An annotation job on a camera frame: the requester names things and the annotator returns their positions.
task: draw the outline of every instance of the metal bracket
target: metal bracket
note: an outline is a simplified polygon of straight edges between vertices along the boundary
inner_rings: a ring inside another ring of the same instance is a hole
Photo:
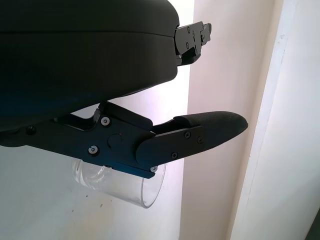
[[[175,31],[175,51],[178,66],[194,63],[201,55],[202,46],[211,40],[211,24],[202,21],[179,27]]]

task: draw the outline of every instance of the transparent tube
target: transparent tube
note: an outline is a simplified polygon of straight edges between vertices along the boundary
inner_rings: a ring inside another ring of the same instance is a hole
[[[79,159],[73,160],[72,169],[74,179],[83,186],[148,209],[159,195],[166,164],[158,166],[155,176],[151,179],[93,165]]]

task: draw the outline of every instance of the clear plastic cylinder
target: clear plastic cylinder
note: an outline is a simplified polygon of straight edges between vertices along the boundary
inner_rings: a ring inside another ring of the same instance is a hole
[[[166,165],[160,165],[155,176],[146,179],[79,159],[73,160],[72,168],[74,179],[83,186],[145,209],[156,201],[166,172]]]

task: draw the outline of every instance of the white wall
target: white wall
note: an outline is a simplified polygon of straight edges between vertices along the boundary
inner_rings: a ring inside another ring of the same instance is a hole
[[[261,149],[257,159],[249,159],[246,177],[253,177],[244,180],[232,240],[304,240],[320,207],[319,9],[318,0],[296,5]],[[251,152],[257,151],[254,145],[255,140]]]
[[[212,33],[191,66],[189,114],[231,111],[250,121],[273,11],[273,0],[195,0],[194,22],[211,23]],[[247,136],[186,158],[180,240],[226,238]]]
[[[193,0],[171,0],[180,23],[193,21]],[[114,102],[155,124],[187,113],[190,67],[175,80]],[[94,107],[81,111],[90,116]],[[95,192],[72,178],[72,159],[24,146],[0,147],[1,240],[177,240],[183,160],[170,163],[155,204],[143,209]]]

